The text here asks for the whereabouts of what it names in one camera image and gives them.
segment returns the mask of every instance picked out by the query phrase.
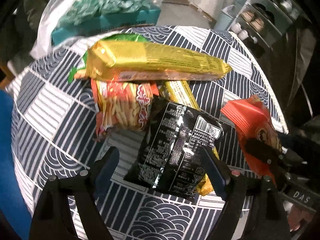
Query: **trash can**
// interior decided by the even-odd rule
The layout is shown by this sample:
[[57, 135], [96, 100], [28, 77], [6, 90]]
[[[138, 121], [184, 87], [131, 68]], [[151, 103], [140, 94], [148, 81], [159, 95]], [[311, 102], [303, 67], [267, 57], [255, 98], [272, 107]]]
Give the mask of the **trash can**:
[[216, 31], [225, 31], [231, 24], [233, 18], [236, 17], [235, 8], [236, 6], [233, 4], [223, 8], [213, 29]]

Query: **cartoon logo on red bag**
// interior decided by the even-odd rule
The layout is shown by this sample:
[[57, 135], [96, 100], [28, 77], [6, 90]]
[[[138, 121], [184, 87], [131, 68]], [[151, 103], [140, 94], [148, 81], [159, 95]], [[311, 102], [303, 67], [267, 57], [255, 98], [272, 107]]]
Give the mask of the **cartoon logo on red bag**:
[[150, 98], [148, 97], [143, 85], [138, 86], [137, 101], [141, 106], [138, 123], [141, 124], [141, 127], [143, 128], [149, 118], [148, 107], [150, 106]]

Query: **tablecloth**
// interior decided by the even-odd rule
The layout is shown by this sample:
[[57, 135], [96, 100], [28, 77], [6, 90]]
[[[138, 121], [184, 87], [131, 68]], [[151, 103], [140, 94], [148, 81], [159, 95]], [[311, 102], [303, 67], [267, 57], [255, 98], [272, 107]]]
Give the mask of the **tablecloth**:
[[[219, 156], [231, 168], [254, 177], [239, 147], [236, 131], [220, 109], [228, 100], [257, 94], [270, 110], [276, 130], [287, 132], [275, 95], [248, 49], [236, 35], [192, 26], [156, 26], [122, 30], [147, 39], [195, 50], [224, 59], [233, 71], [213, 82], [189, 85], [202, 111], [228, 125], [223, 140], [216, 145]], [[22, 196], [33, 213], [48, 177], [75, 176], [102, 158], [110, 146], [120, 150], [120, 162], [107, 194], [97, 208], [114, 239], [205, 239], [221, 213], [224, 202], [214, 192], [198, 196], [194, 202], [164, 195], [123, 180], [135, 161], [143, 133], [120, 130], [106, 141], [96, 142], [96, 108], [88, 80], [68, 84], [68, 72], [87, 50], [111, 32], [90, 38], [76, 37], [27, 66], [7, 91], [14, 98], [12, 111], [12, 156]], [[69, 197], [76, 231], [86, 239], [76, 203]], [[249, 201], [244, 203], [247, 210]]]

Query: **brown shoe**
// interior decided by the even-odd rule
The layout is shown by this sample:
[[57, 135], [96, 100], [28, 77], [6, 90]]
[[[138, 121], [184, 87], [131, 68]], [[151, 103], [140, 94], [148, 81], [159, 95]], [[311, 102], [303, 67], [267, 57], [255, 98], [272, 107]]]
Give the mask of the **brown shoe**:
[[260, 32], [264, 27], [264, 22], [261, 18], [257, 18], [254, 21], [249, 23], [252, 28], [254, 28], [257, 32]]
[[241, 13], [241, 16], [248, 23], [254, 19], [254, 14], [249, 11]]

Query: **blue chair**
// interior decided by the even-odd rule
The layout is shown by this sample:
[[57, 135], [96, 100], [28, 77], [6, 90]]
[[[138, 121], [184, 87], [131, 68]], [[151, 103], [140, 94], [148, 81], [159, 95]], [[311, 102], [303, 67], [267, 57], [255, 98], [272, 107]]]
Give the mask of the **blue chair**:
[[14, 174], [11, 153], [12, 98], [0, 90], [0, 210], [22, 240], [27, 240], [31, 215], [22, 198]]

